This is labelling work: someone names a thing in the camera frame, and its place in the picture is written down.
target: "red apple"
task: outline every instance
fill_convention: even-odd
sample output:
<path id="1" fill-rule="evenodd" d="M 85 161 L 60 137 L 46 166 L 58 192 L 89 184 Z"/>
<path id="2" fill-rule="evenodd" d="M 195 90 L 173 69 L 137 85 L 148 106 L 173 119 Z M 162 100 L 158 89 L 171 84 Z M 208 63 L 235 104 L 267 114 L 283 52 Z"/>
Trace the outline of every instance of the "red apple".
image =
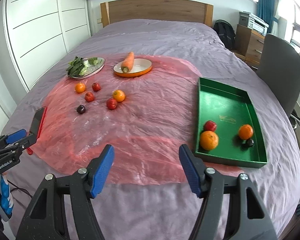
<path id="1" fill-rule="evenodd" d="M 203 126 L 204 131 L 214 132 L 216 129 L 217 129 L 217 124 L 211 120 L 207 121 Z"/>
<path id="2" fill-rule="evenodd" d="M 118 102 L 117 102 L 115 99 L 113 99 L 113 98 L 110 98 L 110 99 L 108 99 L 108 101 L 107 101 L 107 107 L 108 107 L 108 109 L 110 109 L 110 110 L 116 109 L 117 104 L 118 104 Z"/>
<path id="3" fill-rule="evenodd" d="M 93 83 L 92 89 L 93 89 L 93 91 L 97 92 L 101 89 L 101 87 L 100 87 L 99 83 Z"/>
<path id="4" fill-rule="evenodd" d="M 88 92 L 86 93 L 86 95 L 84 96 L 84 99 L 87 101 L 87 102 L 91 102 L 94 100 L 94 95 L 91 93 L 91 92 Z"/>

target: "purple bedsheet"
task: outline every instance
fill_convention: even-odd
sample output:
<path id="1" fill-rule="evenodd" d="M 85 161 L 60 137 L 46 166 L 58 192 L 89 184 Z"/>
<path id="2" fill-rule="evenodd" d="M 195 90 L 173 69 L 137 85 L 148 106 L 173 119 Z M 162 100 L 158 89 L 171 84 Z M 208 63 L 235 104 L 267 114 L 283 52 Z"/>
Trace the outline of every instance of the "purple bedsheet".
<path id="1" fill-rule="evenodd" d="M 82 43 L 51 68 L 18 105 L 3 133 L 30 126 L 36 109 L 53 86 L 65 75 L 75 56 L 114 54 L 166 55 L 191 62 L 207 77 L 246 90 L 257 112 L 264 136 L 268 164 L 245 169 L 257 186 L 274 228 L 279 235 L 295 212 L 300 198 L 300 152 L 290 122 L 268 86 L 232 52 L 216 33 L 200 23 L 128 20 L 114 23 Z M 8 179 L 33 194 L 48 173 L 62 174 L 35 154 L 24 153 Z M 10 226 L 16 234 L 30 198 L 14 191 L 15 206 Z M 106 239 L 188 239 L 201 200 L 187 183 L 140 186 L 107 184 L 92 201 Z M 224 234 L 228 196 L 224 198 L 217 239 Z M 69 198 L 66 213 L 71 239 L 77 239 Z"/>

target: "plate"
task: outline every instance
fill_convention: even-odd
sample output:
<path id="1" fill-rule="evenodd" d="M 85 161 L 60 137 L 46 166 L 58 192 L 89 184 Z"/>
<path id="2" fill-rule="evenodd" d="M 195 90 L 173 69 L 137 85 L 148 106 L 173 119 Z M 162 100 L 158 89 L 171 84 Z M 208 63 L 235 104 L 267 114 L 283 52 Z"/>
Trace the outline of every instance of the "plate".
<path id="1" fill-rule="evenodd" d="M 83 76 L 73 76 L 72 78 L 77 79 L 77 80 L 81 80 L 81 79 L 85 79 L 88 77 L 91 77 L 95 74 L 97 74 L 105 65 L 105 59 L 102 57 L 98 57 L 98 60 L 100 60 L 100 63 L 98 63 L 96 66 L 95 65 L 91 65 L 89 64 L 87 61 L 88 59 L 84 60 L 84 63 L 88 64 L 88 69 L 87 72 L 85 73 L 85 75 Z"/>
<path id="2" fill-rule="evenodd" d="M 132 70 L 129 73 L 123 73 L 121 70 L 121 64 L 119 62 L 114 66 L 114 73 L 120 77 L 139 77 L 148 73 L 152 69 L 152 62 L 144 58 L 135 58 L 133 62 Z"/>

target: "blue gripper pad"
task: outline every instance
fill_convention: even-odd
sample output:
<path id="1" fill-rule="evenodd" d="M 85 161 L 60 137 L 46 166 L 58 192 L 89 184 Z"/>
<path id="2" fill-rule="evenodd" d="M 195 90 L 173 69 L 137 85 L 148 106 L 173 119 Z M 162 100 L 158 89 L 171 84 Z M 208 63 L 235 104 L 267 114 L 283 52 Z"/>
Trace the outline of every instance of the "blue gripper pad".
<path id="1" fill-rule="evenodd" d="M 194 164 L 190 159 L 189 154 L 192 155 L 192 152 L 189 150 L 187 145 L 183 144 L 179 147 L 179 159 L 182 168 L 186 174 L 191 191 L 195 193 L 197 197 L 200 197 L 201 194 L 200 176 L 197 173 Z"/>
<path id="2" fill-rule="evenodd" d="M 19 131 L 16 131 L 13 134 L 10 134 L 8 138 L 6 139 L 7 144 L 13 144 L 17 142 L 18 140 L 22 139 L 23 137 L 27 136 L 27 131 L 25 129 L 21 129 Z"/>
<path id="3" fill-rule="evenodd" d="M 108 177 L 110 168 L 114 160 L 114 148 L 112 145 L 107 145 L 103 152 L 100 154 L 99 166 L 96 173 L 93 175 L 92 187 L 90 190 L 91 196 L 95 198 L 103 189 L 106 178 Z"/>

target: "gray chair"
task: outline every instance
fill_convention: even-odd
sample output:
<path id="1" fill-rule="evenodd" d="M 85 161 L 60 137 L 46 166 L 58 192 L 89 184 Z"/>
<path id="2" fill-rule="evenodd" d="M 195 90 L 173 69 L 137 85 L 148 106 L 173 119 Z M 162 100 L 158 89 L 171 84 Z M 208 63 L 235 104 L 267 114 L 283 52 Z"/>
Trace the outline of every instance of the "gray chair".
<path id="1" fill-rule="evenodd" d="M 300 56 L 285 40 L 267 34 L 256 74 L 277 97 L 292 126 L 300 118 L 293 108 L 300 94 Z"/>

